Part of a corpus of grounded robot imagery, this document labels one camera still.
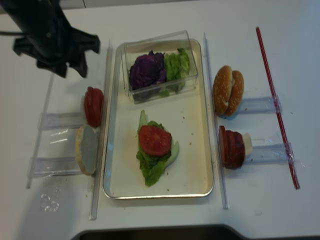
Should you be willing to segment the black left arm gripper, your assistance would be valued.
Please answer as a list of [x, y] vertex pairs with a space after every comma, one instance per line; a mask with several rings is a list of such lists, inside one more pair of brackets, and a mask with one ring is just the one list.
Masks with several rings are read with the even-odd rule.
[[85, 52], [100, 52], [100, 39], [71, 26], [58, 4], [14, 4], [12, 19], [23, 32], [13, 51], [36, 59], [39, 69], [66, 78], [68, 67], [87, 77]]

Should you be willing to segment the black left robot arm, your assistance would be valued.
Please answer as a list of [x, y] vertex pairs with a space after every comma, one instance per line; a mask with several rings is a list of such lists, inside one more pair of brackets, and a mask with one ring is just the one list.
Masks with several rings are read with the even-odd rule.
[[100, 39], [71, 26], [58, 0], [2, 0], [1, 7], [20, 28], [13, 44], [17, 55], [36, 60], [39, 69], [62, 78], [68, 68], [87, 77], [86, 51], [100, 52]]

